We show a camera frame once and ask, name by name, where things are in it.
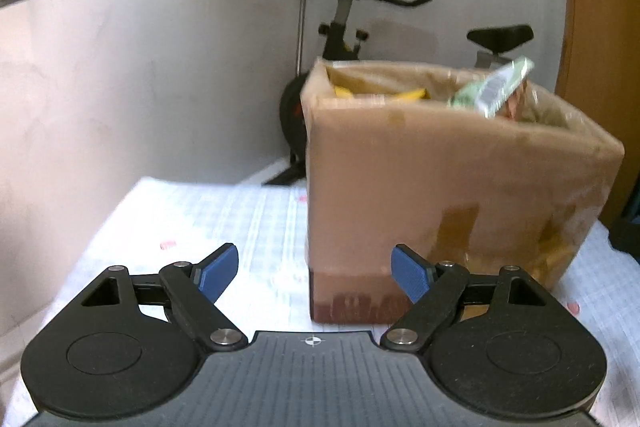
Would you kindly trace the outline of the blue plaid bed sheet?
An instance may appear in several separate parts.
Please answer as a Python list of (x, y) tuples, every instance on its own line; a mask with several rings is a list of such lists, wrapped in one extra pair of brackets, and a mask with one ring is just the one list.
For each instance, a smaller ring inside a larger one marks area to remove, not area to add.
[[(109, 265), (155, 273), (171, 261), (198, 261), (223, 243), (240, 269), (218, 307), (246, 335), (322, 331), (311, 321), (306, 265), (307, 197), (302, 188), (193, 185), (141, 179), (93, 236), (52, 303), (1, 339), (9, 355), (1, 422), (36, 413), (20, 376), (24, 348), (78, 291)], [(639, 265), (616, 251), (601, 223), (555, 286), (554, 295), (595, 335), (608, 375), (592, 408), (605, 426), (639, 422)]]

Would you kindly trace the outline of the wooden wardrobe panel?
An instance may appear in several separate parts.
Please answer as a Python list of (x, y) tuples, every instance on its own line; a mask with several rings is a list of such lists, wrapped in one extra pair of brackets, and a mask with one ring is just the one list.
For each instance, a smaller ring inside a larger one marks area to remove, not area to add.
[(566, 0), (555, 92), (624, 144), (600, 214), (612, 227), (639, 176), (639, 0)]

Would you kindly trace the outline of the brown cardboard box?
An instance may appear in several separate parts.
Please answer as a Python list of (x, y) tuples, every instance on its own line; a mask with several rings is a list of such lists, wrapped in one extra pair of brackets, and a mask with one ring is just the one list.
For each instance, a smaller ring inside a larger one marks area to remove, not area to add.
[[(432, 98), (337, 98), (336, 77), (423, 87)], [(399, 244), (474, 273), (518, 265), (544, 287), (559, 282), (608, 200), (624, 146), (535, 83), (518, 120), (448, 106), (479, 79), (427, 64), (314, 64), (300, 95), (314, 321), (396, 321), (408, 308), (390, 275)]]

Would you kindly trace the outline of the pale green chip bag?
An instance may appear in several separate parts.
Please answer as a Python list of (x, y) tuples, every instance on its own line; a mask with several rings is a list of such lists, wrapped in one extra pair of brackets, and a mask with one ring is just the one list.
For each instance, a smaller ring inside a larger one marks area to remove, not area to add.
[(466, 84), (448, 106), (469, 109), (485, 118), (518, 120), (524, 105), (528, 76), (535, 63), (525, 56), (494, 69), (484, 79)]

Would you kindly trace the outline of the yellow snack bag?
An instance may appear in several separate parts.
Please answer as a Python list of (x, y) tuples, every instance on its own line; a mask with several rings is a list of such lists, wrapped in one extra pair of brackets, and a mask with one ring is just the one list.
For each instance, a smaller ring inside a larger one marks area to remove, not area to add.
[(401, 86), (399, 83), (380, 83), (350, 77), (336, 77), (330, 83), (337, 98), (389, 98), (401, 102), (427, 101), (432, 98), (426, 88)]

